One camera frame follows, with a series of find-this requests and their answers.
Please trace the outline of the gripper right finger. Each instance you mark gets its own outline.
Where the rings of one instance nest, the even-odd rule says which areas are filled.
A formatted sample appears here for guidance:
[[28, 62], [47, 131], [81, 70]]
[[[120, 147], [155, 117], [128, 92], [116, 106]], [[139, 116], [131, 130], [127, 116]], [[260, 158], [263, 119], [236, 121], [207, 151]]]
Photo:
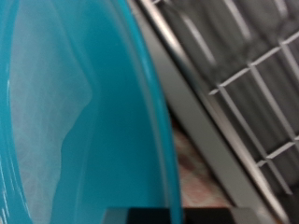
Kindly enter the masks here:
[[248, 208], [185, 208], [184, 224], [259, 224]]

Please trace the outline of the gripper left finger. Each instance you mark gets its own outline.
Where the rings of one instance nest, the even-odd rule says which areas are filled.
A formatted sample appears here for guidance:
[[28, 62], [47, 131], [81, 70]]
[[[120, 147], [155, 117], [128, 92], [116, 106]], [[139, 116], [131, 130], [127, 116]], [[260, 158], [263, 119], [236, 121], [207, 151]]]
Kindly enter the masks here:
[[166, 208], [110, 208], [104, 224], [171, 224], [171, 220]]

